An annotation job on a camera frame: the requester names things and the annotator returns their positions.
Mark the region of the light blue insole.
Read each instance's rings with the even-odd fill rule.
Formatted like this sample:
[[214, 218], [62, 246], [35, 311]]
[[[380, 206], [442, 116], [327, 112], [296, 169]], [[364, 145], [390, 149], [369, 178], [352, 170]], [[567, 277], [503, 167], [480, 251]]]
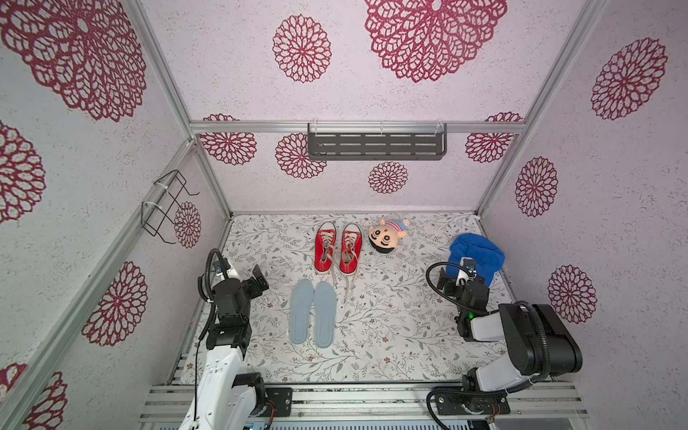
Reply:
[[314, 341], [319, 349], [333, 344], [337, 312], [337, 295], [333, 285], [319, 282], [314, 295]]
[[299, 345], [306, 342], [310, 326], [315, 288], [309, 279], [301, 279], [290, 296], [290, 341]]

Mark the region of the red sneaker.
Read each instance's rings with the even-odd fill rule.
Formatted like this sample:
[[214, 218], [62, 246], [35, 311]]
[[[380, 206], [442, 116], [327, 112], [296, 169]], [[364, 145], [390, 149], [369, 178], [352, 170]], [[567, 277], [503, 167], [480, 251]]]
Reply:
[[329, 272], [333, 268], [333, 256], [337, 231], [335, 225], [326, 221], [315, 235], [314, 265], [317, 272]]
[[348, 224], [342, 233], [340, 244], [340, 271], [353, 275], [358, 270], [359, 258], [363, 245], [363, 235], [355, 223]]

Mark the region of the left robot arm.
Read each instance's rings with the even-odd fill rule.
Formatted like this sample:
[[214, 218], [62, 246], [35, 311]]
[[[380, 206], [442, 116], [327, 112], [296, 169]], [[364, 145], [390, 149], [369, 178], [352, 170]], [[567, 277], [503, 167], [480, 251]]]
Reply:
[[259, 266], [243, 281], [224, 272], [222, 281], [214, 286], [210, 282], [209, 274], [198, 281], [202, 299], [211, 304], [202, 331], [207, 336], [204, 370], [179, 427], [243, 429], [266, 404], [263, 378], [258, 372], [246, 373], [244, 360], [252, 334], [251, 301], [261, 297], [269, 284]]

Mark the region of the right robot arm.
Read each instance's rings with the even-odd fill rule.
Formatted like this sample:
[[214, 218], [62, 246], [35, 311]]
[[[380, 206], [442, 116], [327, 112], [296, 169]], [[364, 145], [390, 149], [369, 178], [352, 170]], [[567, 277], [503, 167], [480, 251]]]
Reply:
[[458, 396], [465, 404], [478, 408], [500, 402], [550, 376], [582, 369], [582, 351], [552, 306], [517, 301], [488, 311], [490, 288], [483, 278], [459, 265], [453, 267], [457, 275], [442, 269], [437, 283], [428, 285], [457, 307], [457, 333], [467, 342], [502, 341], [506, 346], [501, 358], [462, 377]]

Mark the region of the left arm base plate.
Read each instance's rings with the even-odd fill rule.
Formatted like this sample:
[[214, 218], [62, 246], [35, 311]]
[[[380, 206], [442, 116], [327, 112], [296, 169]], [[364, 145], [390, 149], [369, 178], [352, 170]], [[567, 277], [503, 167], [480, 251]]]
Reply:
[[290, 417], [293, 403], [293, 389], [266, 388], [257, 395], [253, 417]]

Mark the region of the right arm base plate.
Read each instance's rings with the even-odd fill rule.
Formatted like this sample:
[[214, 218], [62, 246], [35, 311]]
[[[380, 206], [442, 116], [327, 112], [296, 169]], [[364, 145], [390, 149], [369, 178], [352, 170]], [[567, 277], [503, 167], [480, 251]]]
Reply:
[[505, 396], [464, 392], [459, 387], [435, 387], [426, 400], [439, 416], [501, 416], [511, 413]]

